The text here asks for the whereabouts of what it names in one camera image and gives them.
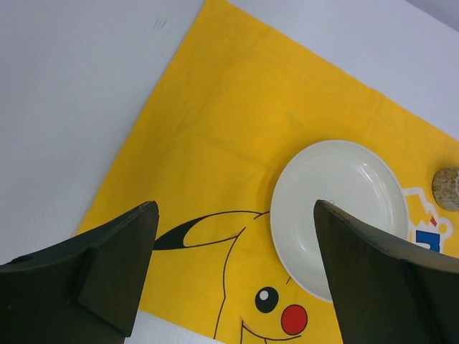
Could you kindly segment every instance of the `black eye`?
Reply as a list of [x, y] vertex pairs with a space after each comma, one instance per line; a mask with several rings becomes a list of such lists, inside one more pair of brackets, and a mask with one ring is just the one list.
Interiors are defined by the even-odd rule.
[[279, 294], [272, 287], [264, 287], [255, 296], [255, 306], [261, 313], [269, 313], [274, 310], [279, 302]]

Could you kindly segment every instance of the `cork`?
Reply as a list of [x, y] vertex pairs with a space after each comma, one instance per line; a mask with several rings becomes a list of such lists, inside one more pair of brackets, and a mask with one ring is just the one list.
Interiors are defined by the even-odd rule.
[[444, 210], [459, 211], [459, 168], [446, 168], [435, 174], [432, 192]]

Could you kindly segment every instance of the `red cheek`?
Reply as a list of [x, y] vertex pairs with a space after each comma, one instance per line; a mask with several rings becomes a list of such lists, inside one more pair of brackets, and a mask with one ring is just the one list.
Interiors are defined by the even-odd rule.
[[306, 328], [308, 313], [300, 305], [290, 305], [284, 309], [280, 324], [288, 335], [297, 335]]

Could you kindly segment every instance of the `table surface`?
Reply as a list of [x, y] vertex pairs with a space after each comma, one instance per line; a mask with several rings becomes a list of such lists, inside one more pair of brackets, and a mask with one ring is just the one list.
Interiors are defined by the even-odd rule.
[[[455, 139], [459, 33], [400, 0], [231, 0]], [[202, 0], [2, 4], [0, 264], [70, 237]], [[212, 343], [140, 312], [127, 343]]]

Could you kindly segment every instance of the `yellow mat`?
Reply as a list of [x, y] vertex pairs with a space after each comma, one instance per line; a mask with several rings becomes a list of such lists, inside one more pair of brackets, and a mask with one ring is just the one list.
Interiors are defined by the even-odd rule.
[[430, 191], [459, 165], [459, 143], [223, 0], [204, 5], [80, 231], [155, 200], [142, 310], [226, 343], [340, 343], [332, 305], [282, 268], [266, 213], [287, 162], [328, 139], [384, 159], [410, 239], [459, 257], [459, 215]]

